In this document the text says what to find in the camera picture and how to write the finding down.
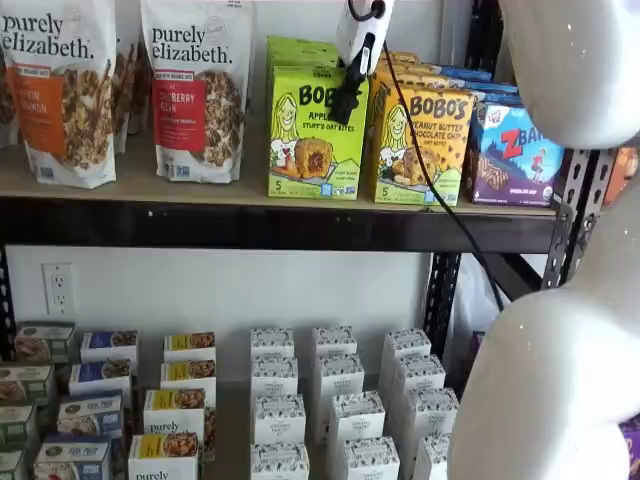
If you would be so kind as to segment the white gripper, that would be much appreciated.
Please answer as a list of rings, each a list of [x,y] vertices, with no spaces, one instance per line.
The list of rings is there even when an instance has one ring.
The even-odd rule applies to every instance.
[[[369,76],[382,52],[394,4],[394,0],[345,2],[335,41],[343,79],[331,107],[331,119],[341,125],[346,126],[352,112],[367,103]]]

